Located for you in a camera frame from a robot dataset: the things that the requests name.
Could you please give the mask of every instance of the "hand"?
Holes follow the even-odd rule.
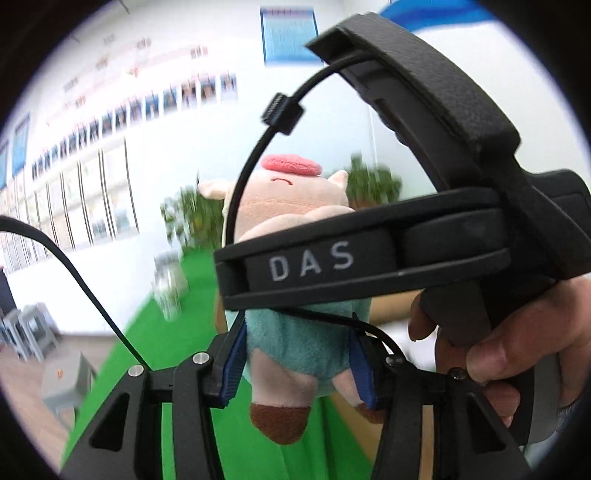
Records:
[[[422,340],[435,323],[420,309],[417,296],[411,306],[408,334]],[[558,353],[562,371],[560,407],[570,405],[583,391],[591,370],[591,280],[584,277],[560,282],[539,299],[509,315],[481,343],[452,346],[437,332],[437,371],[461,367],[485,385],[489,402],[509,426],[519,406],[519,392],[504,378],[533,367],[544,355]]]

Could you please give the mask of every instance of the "blue poster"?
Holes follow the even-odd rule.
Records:
[[[29,120],[25,118],[14,131],[14,145],[12,146],[12,176],[15,177],[25,167],[27,161],[27,139],[29,135]]]
[[[437,25],[494,20],[475,0],[398,0],[391,2],[380,15],[411,32]]]
[[[261,8],[265,64],[322,61],[304,45],[318,36],[311,8]]]
[[[8,162],[8,142],[0,147],[0,190],[6,186],[6,167]]]

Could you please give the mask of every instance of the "picture frame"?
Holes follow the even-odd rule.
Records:
[[[78,127],[78,149],[82,150],[88,145],[88,129],[85,125]]]
[[[146,121],[155,120],[160,116],[159,104],[160,99],[157,94],[152,93],[145,97]]]
[[[183,110],[197,106],[197,85],[194,80],[181,85],[181,104]]]
[[[127,128],[127,106],[121,105],[115,109],[115,131]]]
[[[66,139],[64,138],[61,142],[60,142],[60,158],[63,160],[64,158],[66,158],[68,156],[68,149],[67,149],[67,143],[66,143]]]
[[[76,143],[76,132],[72,132],[68,136],[68,153],[70,155],[78,151],[78,144]]]
[[[222,73],[220,75],[220,98],[222,102],[235,100],[238,97],[235,73]]]
[[[99,121],[95,118],[88,125],[89,143],[94,143],[99,139]]]
[[[201,77],[199,83],[201,85],[201,104],[217,102],[215,77]]]
[[[102,118],[102,134],[103,138],[108,137],[113,133],[113,113],[106,113]]]
[[[142,102],[137,98],[129,101],[129,123],[130,125],[142,121]]]
[[[45,171],[48,171],[51,168],[51,154],[49,153],[49,150],[43,152],[43,164]]]
[[[162,99],[162,109],[165,114],[176,112],[178,110],[176,87],[170,87],[168,90],[163,91]]]
[[[261,7],[262,49],[265,65],[320,63],[305,45],[318,36],[313,8]]]

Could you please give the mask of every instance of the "metal bolt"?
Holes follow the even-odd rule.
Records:
[[[404,363],[404,358],[400,355],[388,355],[386,357],[386,363],[391,367],[394,365],[402,365]]]
[[[142,373],[144,373],[144,367],[142,365],[134,365],[129,367],[127,373],[130,377],[139,377]]]
[[[193,363],[203,365],[209,362],[209,354],[207,352],[198,352],[193,355]]]
[[[463,368],[452,368],[449,374],[454,380],[465,380],[468,378],[468,373]]]

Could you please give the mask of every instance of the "black cable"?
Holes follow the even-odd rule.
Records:
[[[43,245],[45,248],[47,248],[52,254],[54,254],[55,257],[68,270],[68,272],[70,272],[70,275],[72,275],[72,277],[74,277],[74,280],[76,280],[76,283],[78,283],[78,285],[80,286],[82,291],[86,294],[86,296],[89,298],[89,300],[92,302],[92,304],[100,312],[100,314],[103,316],[103,318],[105,319],[105,321],[107,322],[109,327],[111,327],[111,329],[115,332],[115,335],[119,338],[119,340],[121,340],[121,343],[123,343],[123,345],[125,345],[127,350],[129,350],[129,353],[131,353],[135,357],[135,359],[137,360],[137,362],[140,365],[143,365],[144,367],[146,367],[146,369],[151,370],[150,366],[146,363],[146,361],[143,359],[143,357],[134,348],[134,346],[131,345],[131,343],[125,337],[125,335],[121,332],[121,330],[119,330],[119,327],[117,327],[115,322],[111,319],[109,314],[106,312],[106,310],[100,304],[99,300],[91,292],[88,285],[86,285],[84,280],[82,280],[82,277],[80,276],[80,274],[78,273],[78,270],[76,270],[74,265],[72,265],[72,262],[70,262],[70,259],[64,254],[64,252],[62,252],[60,250],[60,248],[46,234],[44,234],[40,230],[36,229],[35,227],[32,227],[31,225],[27,225],[26,223],[23,223],[20,220],[17,220],[12,217],[7,217],[5,215],[0,215],[0,232],[10,232],[10,233],[14,233],[15,235],[21,235],[23,237],[30,238],[31,240],[34,240],[35,242],[39,242],[41,245]]]
[[[380,330],[375,325],[372,325],[371,323],[362,322],[355,313],[353,314],[353,318],[348,318],[341,315],[335,315],[333,313],[315,312],[313,310],[305,310],[294,307],[285,307],[271,310],[277,313],[290,315],[292,317],[299,317],[305,320],[332,323],[334,325],[342,325],[345,327],[353,327],[357,330],[363,330],[364,332],[372,334],[378,340],[383,342],[388,348],[390,348],[390,350],[392,350],[393,354],[401,355],[403,358],[406,358],[403,351],[400,349],[398,344],[392,340],[390,335],[388,335],[383,330]]]
[[[331,63],[327,67],[323,68],[322,70],[316,72],[312,77],[310,77],[306,82],[304,82],[300,88],[296,90],[292,97],[290,97],[291,103],[299,103],[302,98],[304,98],[316,85],[318,85],[322,80],[328,78],[333,73],[340,72],[341,70],[350,67],[352,65],[356,65],[358,63],[362,63],[368,60],[374,60],[375,55],[370,53],[359,53],[354,54],[349,57],[342,58],[340,60],[336,60],[334,63]],[[230,200],[230,206],[228,207],[228,216],[226,217],[226,241],[225,245],[232,245],[234,243],[234,233],[236,229],[236,216],[238,215],[238,207],[240,206],[240,200],[242,199],[242,195],[244,194],[244,189],[246,188],[246,184],[248,183],[248,179],[250,178],[252,171],[256,167],[261,155],[273,140],[273,137],[277,133],[277,129],[271,125],[262,137],[257,142],[255,148],[252,150],[248,160],[244,164],[242,171],[240,172],[240,176],[236,181],[236,186],[234,187],[234,192],[232,194],[232,199]]]

